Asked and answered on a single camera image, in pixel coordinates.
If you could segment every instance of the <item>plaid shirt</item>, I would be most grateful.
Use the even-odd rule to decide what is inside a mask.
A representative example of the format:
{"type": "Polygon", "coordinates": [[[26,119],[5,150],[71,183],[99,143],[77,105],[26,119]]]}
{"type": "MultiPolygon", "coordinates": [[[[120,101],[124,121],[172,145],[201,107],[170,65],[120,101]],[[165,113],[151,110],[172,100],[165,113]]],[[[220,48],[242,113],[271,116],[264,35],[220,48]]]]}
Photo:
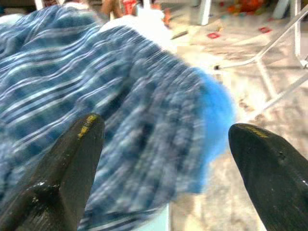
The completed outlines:
{"type": "Polygon", "coordinates": [[[136,31],[51,6],[0,26],[0,199],[77,118],[106,140],[80,230],[131,230],[199,192],[234,114],[222,86],[136,31]]]}

